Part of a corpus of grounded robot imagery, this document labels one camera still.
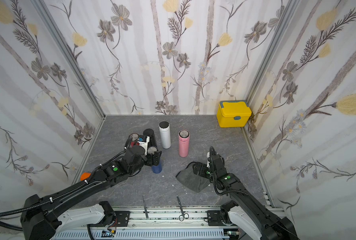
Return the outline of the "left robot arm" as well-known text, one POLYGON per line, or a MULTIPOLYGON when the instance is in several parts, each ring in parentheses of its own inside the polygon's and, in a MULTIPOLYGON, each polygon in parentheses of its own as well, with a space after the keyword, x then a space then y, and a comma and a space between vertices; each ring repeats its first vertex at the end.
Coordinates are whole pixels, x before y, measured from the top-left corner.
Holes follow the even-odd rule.
POLYGON ((130 144, 107 162, 97 166, 84 180, 59 192, 39 197, 32 195, 24 204, 20 223, 26 240, 49 240, 63 224, 60 216, 70 208, 135 176, 143 166, 157 166, 162 152, 143 143, 130 144))

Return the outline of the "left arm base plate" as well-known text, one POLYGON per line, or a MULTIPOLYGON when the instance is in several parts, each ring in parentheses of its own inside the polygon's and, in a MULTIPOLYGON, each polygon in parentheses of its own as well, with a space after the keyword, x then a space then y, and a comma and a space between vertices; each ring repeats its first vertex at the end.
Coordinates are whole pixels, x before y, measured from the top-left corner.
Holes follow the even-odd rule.
POLYGON ((115 211, 108 228, 127 227, 130 220, 130 211, 115 211))

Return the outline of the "blue thermos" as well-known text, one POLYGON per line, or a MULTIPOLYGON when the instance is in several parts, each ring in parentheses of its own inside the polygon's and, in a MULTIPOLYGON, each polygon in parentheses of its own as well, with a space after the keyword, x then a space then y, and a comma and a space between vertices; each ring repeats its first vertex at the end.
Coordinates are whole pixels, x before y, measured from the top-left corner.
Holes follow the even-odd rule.
POLYGON ((154 174, 159 174, 161 173, 163 167, 162 167, 162 162, 159 162, 158 165, 152 165, 152 171, 154 174))

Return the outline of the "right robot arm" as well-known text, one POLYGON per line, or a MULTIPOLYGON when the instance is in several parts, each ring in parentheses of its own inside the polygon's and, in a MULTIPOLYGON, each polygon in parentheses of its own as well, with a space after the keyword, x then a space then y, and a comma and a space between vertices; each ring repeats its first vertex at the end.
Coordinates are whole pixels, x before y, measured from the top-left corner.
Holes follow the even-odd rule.
POLYGON ((209 148, 207 165, 204 170, 194 169, 194 173, 209 179, 214 192, 230 197, 223 206, 227 219, 242 229, 253 240, 297 240, 299 239, 293 223, 280 218, 261 204, 244 186, 241 180, 229 173, 224 158, 209 148))

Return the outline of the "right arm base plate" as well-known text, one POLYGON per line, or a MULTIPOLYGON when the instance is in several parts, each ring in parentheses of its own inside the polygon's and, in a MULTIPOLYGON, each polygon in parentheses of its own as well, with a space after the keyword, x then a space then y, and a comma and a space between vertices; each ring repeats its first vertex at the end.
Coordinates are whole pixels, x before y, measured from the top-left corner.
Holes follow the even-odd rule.
POLYGON ((225 215, 222 210, 207 211, 206 220, 210 227, 225 226, 225 215))

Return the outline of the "grey cloth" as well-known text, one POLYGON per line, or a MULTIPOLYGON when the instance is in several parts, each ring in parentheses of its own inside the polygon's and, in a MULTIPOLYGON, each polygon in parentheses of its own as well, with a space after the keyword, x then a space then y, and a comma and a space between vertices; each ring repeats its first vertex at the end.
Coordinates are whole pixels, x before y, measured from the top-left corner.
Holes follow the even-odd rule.
POLYGON ((209 179, 200 177, 199 175, 194 174, 192 166, 180 171, 176 175, 176 179, 186 188, 200 193, 206 187, 210 185, 209 179))

